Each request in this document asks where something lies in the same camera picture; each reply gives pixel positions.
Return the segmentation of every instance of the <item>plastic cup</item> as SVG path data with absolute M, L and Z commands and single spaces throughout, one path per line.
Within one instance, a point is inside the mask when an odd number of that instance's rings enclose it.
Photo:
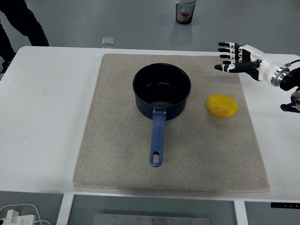
M 195 4 L 197 0 L 175 0 L 176 22 L 189 24 L 192 22 Z

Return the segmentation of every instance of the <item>power adapter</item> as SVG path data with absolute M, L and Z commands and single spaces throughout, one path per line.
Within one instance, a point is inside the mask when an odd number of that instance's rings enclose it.
M 19 212 L 8 210 L 3 225 L 34 225 L 35 215 L 19 216 Z

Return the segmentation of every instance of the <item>person's leg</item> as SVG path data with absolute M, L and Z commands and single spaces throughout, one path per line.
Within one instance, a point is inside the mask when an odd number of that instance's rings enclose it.
M 0 56 L 4 61 L 11 62 L 15 52 L 10 44 L 8 36 L 0 23 Z
M 34 46 L 49 46 L 42 26 L 36 20 L 24 0 L 0 0 L 0 10 L 10 24 L 21 34 L 28 37 Z

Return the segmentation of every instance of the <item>pot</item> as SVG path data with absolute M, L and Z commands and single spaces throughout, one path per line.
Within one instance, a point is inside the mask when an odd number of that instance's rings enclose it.
M 191 81 L 182 69 L 155 63 L 137 72 L 133 90 L 138 110 L 153 120 L 150 164 L 159 167 L 163 163 L 165 121 L 174 119 L 183 111 L 191 91 Z

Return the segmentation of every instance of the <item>beige mat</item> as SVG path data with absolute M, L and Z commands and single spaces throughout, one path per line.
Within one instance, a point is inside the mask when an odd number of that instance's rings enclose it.
M 152 120 L 135 105 L 132 80 L 139 69 L 157 62 L 182 68 L 192 90 L 186 108 L 166 122 L 164 161 L 149 164 Z M 236 74 L 214 69 L 217 56 L 106 54 L 75 168 L 74 184 L 205 192 L 267 192 L 269 184 Z M 230 118 L 205 107 L 214 93 L 239 103 Z

